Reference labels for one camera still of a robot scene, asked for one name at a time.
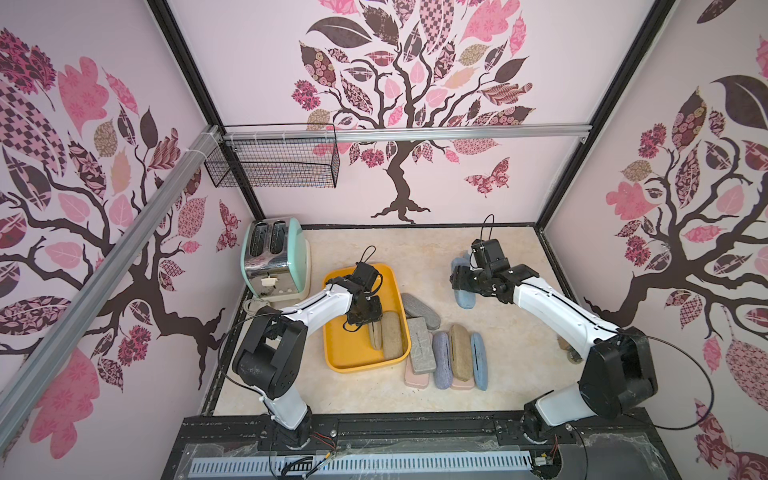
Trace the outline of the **pink glasses case right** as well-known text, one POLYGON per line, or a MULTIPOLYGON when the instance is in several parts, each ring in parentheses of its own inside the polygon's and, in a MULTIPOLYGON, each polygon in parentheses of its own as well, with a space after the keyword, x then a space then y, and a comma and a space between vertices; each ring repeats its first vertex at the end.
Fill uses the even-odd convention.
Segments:
POLYGON ((458 391, 472 390, 475 387, 476 387, 476 383, 475 383, 475 380, 473 378, 464 381, 464 380, 460 380, 460 379, 454 377, 452 379, 452 382, 451 382, 451 385, 450 385, 450 388, 452 390, 458 390, 458 391))

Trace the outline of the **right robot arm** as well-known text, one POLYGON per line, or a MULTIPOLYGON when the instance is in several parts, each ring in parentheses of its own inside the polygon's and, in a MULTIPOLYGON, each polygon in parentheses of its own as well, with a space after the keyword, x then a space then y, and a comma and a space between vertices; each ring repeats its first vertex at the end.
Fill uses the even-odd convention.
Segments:
POLYGON ((525 437, 542 443, 564 424, 615 420, 658 392, 649 339, 587 312, 525 264, 512 266, 496 239, 475 240, 470 259, 451 267, 451 286, 515 305, 541 320, 584 360, 580 379, 524 406, 525 437))

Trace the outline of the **white toaster plug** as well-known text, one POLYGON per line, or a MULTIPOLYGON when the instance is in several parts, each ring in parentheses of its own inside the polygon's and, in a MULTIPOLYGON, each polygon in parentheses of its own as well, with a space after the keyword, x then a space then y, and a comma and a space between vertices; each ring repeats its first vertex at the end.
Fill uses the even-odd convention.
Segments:
POLYGON ((270 303, 258 298, 245 299, 241 303, 241 309, 247 317, 253 317, 264 307, 269 307, 270 303))

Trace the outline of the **lavender glasses case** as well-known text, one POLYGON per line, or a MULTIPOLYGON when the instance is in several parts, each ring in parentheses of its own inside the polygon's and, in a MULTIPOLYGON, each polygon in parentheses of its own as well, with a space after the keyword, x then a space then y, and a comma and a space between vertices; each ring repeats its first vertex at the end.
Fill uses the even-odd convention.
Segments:
POLYGON ((436 363, 433 372, 435 386, 439 390, 449 389, 453 383, 449 335, 444 331, 436 332, 432 338, 432 349, 436 363))

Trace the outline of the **mint green chrome toaster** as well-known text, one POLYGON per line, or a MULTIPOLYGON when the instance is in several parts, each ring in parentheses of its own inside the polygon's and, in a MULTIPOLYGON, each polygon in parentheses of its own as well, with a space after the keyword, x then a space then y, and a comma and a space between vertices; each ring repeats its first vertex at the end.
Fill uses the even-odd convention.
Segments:
POLYGON ((254 221, 241 249, 241 273, 251 294, 267 302, 303 300, 311 282, 311 250, 294 217, 254 221))

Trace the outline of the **beige glasses case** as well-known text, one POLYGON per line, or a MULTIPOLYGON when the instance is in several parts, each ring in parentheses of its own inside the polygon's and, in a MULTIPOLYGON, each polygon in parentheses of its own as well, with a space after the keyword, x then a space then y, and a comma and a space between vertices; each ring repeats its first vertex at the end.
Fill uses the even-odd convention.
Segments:
POLYGON ((399 315, 387 311, 382 317, 382 351, 386 360, 400 358, 404 353, 402 329, 399 315))

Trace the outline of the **yellow plastic storage tray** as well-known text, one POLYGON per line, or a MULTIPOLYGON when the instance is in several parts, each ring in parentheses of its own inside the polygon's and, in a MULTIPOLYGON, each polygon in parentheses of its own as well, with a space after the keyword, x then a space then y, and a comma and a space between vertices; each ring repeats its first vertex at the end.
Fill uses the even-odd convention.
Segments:
POLYGON ((389 358, 384 348, 374 349, 368 326, 357 331, 346 329, 346 316, 342 315, 331 320, 322 330, 326 364, 337 373, 349 374, 393 366, 404 361, 411 352, 411 335, 394 271, 384 263, 374 263, 373 266, 383 275, 383 286, 377 293, 383 313, 397 317, 400 355, 389 358))

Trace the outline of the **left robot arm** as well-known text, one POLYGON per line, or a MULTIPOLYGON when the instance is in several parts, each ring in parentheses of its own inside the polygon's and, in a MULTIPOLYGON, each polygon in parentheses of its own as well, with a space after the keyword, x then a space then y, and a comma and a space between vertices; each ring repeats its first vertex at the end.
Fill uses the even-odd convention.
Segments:
POLYGON ((382 284, 383 275, 373 265, 358 262, 352 273, 328 280, 303 302, 285 309, 265 306, 252 317, 232 371, 259 395, 276 437, 288 448, 310 441, 312 412, 294 387, 307 338, 338 317, 355 328, 379 321, 382 284))

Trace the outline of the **pink glasses case left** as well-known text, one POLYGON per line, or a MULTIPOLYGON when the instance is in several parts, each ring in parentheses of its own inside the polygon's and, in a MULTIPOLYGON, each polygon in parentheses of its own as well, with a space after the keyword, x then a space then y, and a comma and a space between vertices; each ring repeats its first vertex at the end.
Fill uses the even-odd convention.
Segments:
POLYGON ((430 374, 417 374, 414 371, 411 358, 407 357, 405 361, 404 383, 410 388, 418 390, 426 389, 430 384, 430 374))

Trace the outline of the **grey rectangular glasses case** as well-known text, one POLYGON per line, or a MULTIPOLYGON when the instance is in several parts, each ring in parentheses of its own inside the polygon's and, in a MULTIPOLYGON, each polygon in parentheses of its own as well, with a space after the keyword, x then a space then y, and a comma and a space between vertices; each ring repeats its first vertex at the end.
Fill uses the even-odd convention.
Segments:
POLYGON ((411 338, 410 360, 417 375, 433 373, 437 368, 432 347, 432 335, 423 317, 407 320, 411 338))

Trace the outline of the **diagonal aluminium rail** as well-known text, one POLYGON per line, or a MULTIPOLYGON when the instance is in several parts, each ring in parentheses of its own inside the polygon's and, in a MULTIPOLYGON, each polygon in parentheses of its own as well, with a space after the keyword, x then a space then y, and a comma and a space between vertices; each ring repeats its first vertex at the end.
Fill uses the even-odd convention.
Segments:
POLYGON ((142 248, 157 230, 188 181, 218 148, 220 128, 203 129, 182 154, 180 164, 141 209, 126 233, 85 286, 72 299, 63 317, 1 392, 1 447, 6 448, 60 372, 99 311, 117 288, 142 248))

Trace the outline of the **black base frame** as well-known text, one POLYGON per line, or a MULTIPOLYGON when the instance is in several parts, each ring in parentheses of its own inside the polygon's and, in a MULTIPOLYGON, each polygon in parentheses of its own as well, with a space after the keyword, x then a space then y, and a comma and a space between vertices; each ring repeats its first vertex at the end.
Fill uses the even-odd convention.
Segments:
POLYGON ((196 458, 434 452, 526 451, 530 471, 365 475, 357 479, 678 479, 659 434, 641 423, 587 419, 542 443, 522 432, 519 411, 316 414, 310 441, 290 449, 265 415, 189 417, 162 471, 186 479, 196 458))

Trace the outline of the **dark spice jar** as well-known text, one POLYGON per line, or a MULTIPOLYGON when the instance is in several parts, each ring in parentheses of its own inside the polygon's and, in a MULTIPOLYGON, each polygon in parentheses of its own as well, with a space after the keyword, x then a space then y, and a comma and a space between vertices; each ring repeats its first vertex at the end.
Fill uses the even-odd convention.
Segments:
POLYGON ((566 355, 568 360, 573 364, 580 364, 583 362, 583 358, 575 350, 568 350, 566 355))

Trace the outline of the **tan glasses case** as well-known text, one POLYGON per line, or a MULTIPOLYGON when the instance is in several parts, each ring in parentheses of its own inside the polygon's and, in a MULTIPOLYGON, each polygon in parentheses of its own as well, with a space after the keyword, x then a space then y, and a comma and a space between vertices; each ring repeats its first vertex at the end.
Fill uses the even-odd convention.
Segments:
POLYGON ((455 379, 468 382, 473 379, 473 353, 471 335, 460 324, 453 324, 450 328, 451 363, 455 379))
POLYGON ((374 350, 381 351, 383 348, 383 333, 381 322, 372 322, 368 325, 369 340, 374 350))

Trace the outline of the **brown spice jar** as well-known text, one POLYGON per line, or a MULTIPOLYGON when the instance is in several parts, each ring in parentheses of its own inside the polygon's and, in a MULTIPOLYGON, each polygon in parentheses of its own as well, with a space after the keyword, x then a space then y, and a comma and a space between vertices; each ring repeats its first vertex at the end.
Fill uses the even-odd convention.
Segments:
POLYGON ((574 348, 561 336, 557 337, 559 347, 566 352, 574 352, 574 348))

